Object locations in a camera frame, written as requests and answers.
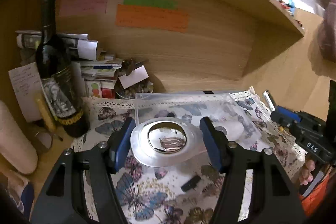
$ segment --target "screw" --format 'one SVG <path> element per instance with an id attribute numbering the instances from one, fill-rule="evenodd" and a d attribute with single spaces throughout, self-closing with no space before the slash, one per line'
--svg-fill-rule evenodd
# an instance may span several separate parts
<path id="1" fill-rule="evenodd" d="M 236 142 L 228 142 L 227 144 L 230 148 L 236 148 L 237 147 L 237 143 Z"/>
<path id="2" fill-rule="evenodd" d="M 68 156 L 68 155 L 70 155 L 72 153 L 72 149 L 71 148 L 67 148 L 67 149 L 65 149 L 64 151 L 63 151 L 63 154 L 65 155 L 65 156 Z"/>
<path id="3" fill-rule="evenodd" d="M 272 151 L 271 149 L 269 149 L 269 148 L 265 148 L 265 149 L 264 149 L 264 153 L 265 153 L 266 155 L 271 155 L 271 154 L 273 153 L 273 151 Z"/>
<path id="4" fill-rule="evenodd" d="M 100 142 L 100 143 L 98 144 L 98 147 L 99 147 L 100 149 L 104 149 L 105 147 L 107 147 L 107 142 L 104 142 L 104 141 Z"/>

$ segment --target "floral tablecloth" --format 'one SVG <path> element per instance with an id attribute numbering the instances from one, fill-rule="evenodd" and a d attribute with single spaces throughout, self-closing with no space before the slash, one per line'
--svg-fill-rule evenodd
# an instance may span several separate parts
<path id="1" fill-rule="evenodd" d="M 221 122 L 235 119 L 244 126 L 244 137 L 231 139 L 245 149 L 261 151 L 269 147 L 273 150 L 290 178 L 305 162 L 305 151 L 294 143 L 294 137 L 279 132 L 277 125 L 270 120 L 270 111 L 254 93 L 253 88 L 245 92 L 232 93 L 231 97 L 246 114 L 245 117 L 231 111 L 226 103 L 221 103 L 220 111 L 215 111 L 207 103 L 185 107 L 181 104 L 161 108 L 144 108 L 138 112 L 139 122 L 154 117 L 166 117 L 173 112 L 176 118 L 199 126 L 199 119 L 209 116 L 215 128 L 221 130 Z M 135 117 L 134 101 L 86 99 L 90 119 L 90 131 L 76 139 L 72 147 L 82 151 L 91 149 L 102 140 L 107 140 L 118 131 L 127 117 Z M 181 186 L 192 177 L 199 175 L 201 180 L 194 189 L 187 192 Z M 92 198 L 89 173 L 84 174 L 85 198 L 89 216 L 98 221 L 95 203 Z M 116 194 L 124 214 L 130 223 L 136 224 L 207 224 L 216 206 L 225 175 L 220 175 L 210 165 L 207 153 L 179 165 L 152 169 L 141 166 L 130 152 L 125 167 L 116 175 L 111 175 Z M 247 218 L 251 200 L 253 171 L 247 170 L 243 203 L 238 221 Z"/>

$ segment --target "finger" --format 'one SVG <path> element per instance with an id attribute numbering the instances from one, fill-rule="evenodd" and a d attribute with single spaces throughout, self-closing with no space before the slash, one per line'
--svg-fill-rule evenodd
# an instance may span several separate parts
<path id="1" fill-rule="evenodd" d="M 307 168 L 303 168 L 302 171 L 301 171 L 301 176 L 304 179 L 308 179 L 309 175 L 310 175 L 310 171 Z"/>
<path id="2" fill-rule="evenodd" d="M 315 169 L 315 162 L 313 160 L 309 160 L 305 163 L 305 166 L 309 171 L 313 171 Z"/>
<path id="3" fill-rule="evenodd" d="M 313 175 L 312 175 L 312 174 L 310 174 L 307 180 L 310 182 L 310 181 L 312 181 L 312 180 L 313 180 L 313 178 L 314 178 L 314 177 L 313 177 Z"/>
<path id="4" fill-rule="evenodd" d="M 299 181 L 301 185 L 307 185 L 308 184 L 308 180 L 305 180 L 303 177 L 299 177 Z"/>

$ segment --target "plastic container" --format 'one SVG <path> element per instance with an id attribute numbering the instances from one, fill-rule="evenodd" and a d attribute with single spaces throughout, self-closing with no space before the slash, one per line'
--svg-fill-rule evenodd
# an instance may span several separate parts
<path id="1" fill-rule="evenodd" d="M 175 118 L 199 127 L 201 118 L 208 116 L 217 130 L 226 132 L 229 141 L 236 141 L 245 149 L 249 149 L 261 137 L 260 131 L 228 93 L 137 93 L 134 106 L 137 125 L 172 113 Z M 239 134 L 231 133 L 231 129 L 237 130 L 237 126 L 228 122 L 239 124 Z"/>

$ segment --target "wine bottle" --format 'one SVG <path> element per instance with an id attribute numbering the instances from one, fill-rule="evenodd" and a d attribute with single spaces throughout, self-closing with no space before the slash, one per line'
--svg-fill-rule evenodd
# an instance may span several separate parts
<path id="1" fill-rule="evenodd" d="M 88 131 L 80 98 L 76 95 L 68 48 L 56 34 L 55 0 L 42 0 L 42 38 L 36 49 L 36 65 L 49 108 L 72 137 Z"/>

